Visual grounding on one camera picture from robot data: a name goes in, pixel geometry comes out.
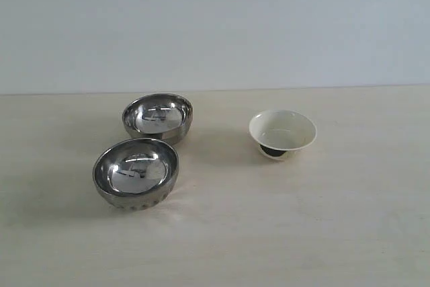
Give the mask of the smooth steel bowl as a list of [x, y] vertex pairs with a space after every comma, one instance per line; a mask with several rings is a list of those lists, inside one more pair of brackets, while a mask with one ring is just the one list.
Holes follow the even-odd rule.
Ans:
[[122, 122], [131, 138], [154, 138], [175, 145], [189, 132], [194, 109], [174, 93], [153, 93], [128, 104]]

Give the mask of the white ceramic bowl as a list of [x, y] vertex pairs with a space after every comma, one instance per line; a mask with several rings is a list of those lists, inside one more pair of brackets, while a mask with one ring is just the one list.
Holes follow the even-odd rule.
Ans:
[[249, 134], [263, 156], [284, 161], [309, 147], [318, 131], [312, 120], [298, 112], [272, 109], [251, 118]]

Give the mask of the ribbed steel bowl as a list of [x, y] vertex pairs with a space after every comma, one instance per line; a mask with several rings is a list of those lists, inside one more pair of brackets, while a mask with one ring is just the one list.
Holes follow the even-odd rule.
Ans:
[[101, 154], [92, 178], [108, 204], [135, 211], [162, 202], [173, 190], [178, 173], [179, 156], [170, 144], [136, 138], [119, 142]]

